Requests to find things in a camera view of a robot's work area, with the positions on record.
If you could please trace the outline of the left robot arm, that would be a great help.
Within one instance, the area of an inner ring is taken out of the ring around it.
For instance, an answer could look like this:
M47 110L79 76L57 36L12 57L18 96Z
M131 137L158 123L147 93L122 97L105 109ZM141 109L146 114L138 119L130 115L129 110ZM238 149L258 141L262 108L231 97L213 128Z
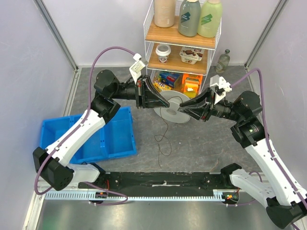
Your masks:
M42 177L52 189L63 190L71 182L89 182L94 188L105 184L102 169L93 164L70 166L79 148L98 130L108 124L120 109L116 99L134 100L138 108L168 108L170 103L153 86L150 76L119 82L106 69L98 73L94 84L95 97L81 118L46 149L33 152L36 179Z

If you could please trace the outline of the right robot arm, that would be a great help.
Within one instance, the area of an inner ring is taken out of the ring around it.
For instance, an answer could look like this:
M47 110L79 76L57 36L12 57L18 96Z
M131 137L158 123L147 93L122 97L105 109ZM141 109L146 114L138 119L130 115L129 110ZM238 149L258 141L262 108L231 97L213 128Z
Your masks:
M222 168L220 184L243 189L266 209L271 221L285 229L307 215L307 191L292 176L269 139L267 129L257 118L262 111L260 97L244 91L234 102L218 101L218 94L207 88L199 96L183 102L179 111L196 120L211 116L235 121L231 127L234 139L255 160L269 185L252 178L236 163Z

